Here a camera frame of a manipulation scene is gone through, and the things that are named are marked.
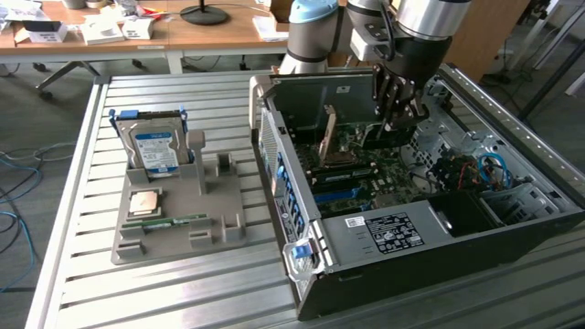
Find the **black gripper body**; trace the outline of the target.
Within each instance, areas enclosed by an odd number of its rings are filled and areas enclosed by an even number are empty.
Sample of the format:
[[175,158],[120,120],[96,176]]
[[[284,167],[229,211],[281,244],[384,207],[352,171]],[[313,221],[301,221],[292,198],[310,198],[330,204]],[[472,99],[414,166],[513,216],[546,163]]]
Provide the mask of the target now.
[[414,85],[421,87],[436,74],[452,41],[452,36],[444,40],[396,38],[392,82],[398,84],[414,82]]

